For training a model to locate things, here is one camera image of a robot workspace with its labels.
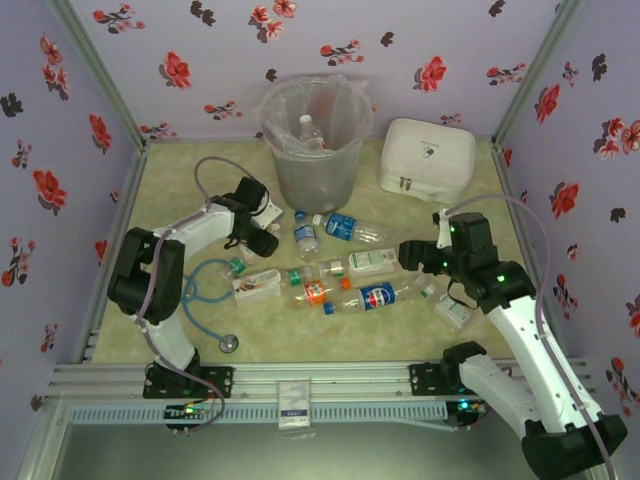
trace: trash bin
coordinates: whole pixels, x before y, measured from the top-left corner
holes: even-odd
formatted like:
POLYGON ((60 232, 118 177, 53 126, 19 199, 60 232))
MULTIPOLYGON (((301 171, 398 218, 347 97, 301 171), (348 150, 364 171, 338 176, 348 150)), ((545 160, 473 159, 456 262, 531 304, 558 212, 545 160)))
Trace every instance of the trash bin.
POLYGON ((341 75, 285 82, 267 92, 258 118, 290 207, 328 213, 349 201, 362 141, 373 126, 364 87, 341 75), (322 130, 326 155, 310 155, 298 140, 305 114, 322 130))

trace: floral wallpaper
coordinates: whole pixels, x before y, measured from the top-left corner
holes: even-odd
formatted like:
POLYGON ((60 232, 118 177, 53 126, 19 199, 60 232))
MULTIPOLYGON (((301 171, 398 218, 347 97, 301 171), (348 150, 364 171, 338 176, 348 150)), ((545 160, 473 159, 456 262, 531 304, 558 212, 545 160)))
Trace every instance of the floral wallpaper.
POLYGON ((0 478, 13 479, 54 365, 76 360, 135 148, 45 2, 4 5, 0 30, 0 478))
MULTIPOLYGON (((639 21, 632 0, 587 3, 504 142, 511 188, 527 192, 550 234, 545 293, 558 333, 629 430, 614 455, 621 479, 640 471, 640 63, 630 60, 639 21)), ((528 225, 542 262, 542 236, 528 225)))
MULTIPOLYGON (((70 1, 141 134, 160 141, 254 137, 251 113, 272 84, 336 73, 369 80, 375 135, 397 117, 493 135, 558 5, 70 1)), ((553 102, 551 91, 541 112, 553 102)))

